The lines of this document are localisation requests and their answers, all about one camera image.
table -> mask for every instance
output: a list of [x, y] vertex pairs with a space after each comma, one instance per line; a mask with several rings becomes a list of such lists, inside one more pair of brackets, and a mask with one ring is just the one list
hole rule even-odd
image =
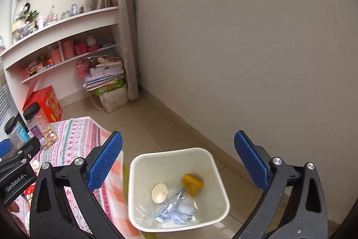
[[[103, 145], [110, 132], [103, 129], [90, 117], [70, 119], [51, 124], [58, 135], [58, 141], [50, 148], [41, 150], [33, 159], [41, 166], [50, 162], [53, 166], [70, 164], [76, 157], [86, 157], [90, 151]], [[134, 228], [128, 219], [128, 206], [123, 199], [123, 151], [113, 164], [102, 187], [94, 195], [103, 210], [126, 239], [144, 239], [141, 231]], [[72, 212], [82, 230], [91, 232], [78, 208], [69, 187], [65, 187]], [[27, 199], [20, 196], [16, 199], [20, 207], [17, 215], [29, 230], [30, 207]]]

curtain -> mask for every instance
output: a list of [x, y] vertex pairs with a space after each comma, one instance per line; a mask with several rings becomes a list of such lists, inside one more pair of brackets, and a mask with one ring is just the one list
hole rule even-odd
[[138, 98], [137, 31], [133, 0], [113, 0], [119, 8], [119, 23], [113, 25], [113, 35], [119, 56], [123, 59], [128, 84], [128, 99]]
[[17, 107], [6, 83], [4, 69], [0, 63], [0, 141], [6, 139], [5, 124], [18, 114]]

red box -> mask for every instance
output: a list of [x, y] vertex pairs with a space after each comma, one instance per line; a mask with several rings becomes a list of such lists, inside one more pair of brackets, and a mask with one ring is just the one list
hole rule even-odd
[[26, 101], [23, 111], [32, 103], [38, 102], [50, 123], [61, 120], [62, 108], [58, 103], [52, 86], [34, 91]]

plastic jar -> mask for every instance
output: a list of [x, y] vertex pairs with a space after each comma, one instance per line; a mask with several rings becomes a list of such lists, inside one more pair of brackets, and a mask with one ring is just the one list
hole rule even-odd
[[6, 157], [14, 155], [21, 146], [30, 140], [30, 136], [15, 117], [11, 117], [8, 120], [5, 124], [4, 131], [10, 141], [10, 151], [6, 154]]
[[24, 118], [31, 133], [40, 140], [44, 149], [57, 141], [57, 135], [38, 102], [32, 103], [24, 110]]

green box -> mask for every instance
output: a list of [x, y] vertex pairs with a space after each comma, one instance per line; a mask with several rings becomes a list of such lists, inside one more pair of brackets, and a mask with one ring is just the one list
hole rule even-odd
[[93, 93], [96, 96], [100, 96], [102, 94], [104, 94], [106, 92], [106, 88], [107, 88], [107, 92], [113, 91], [117, 88], [121, 88], [126, 84], [126, 79], [125, 78], [121, 78], [119, 80], [116, 80], [114, 82], [111, 82], [109, 84], [106, 84], [104, 86], [101, 86], [99, 88], [96, 88], [93, 90]]

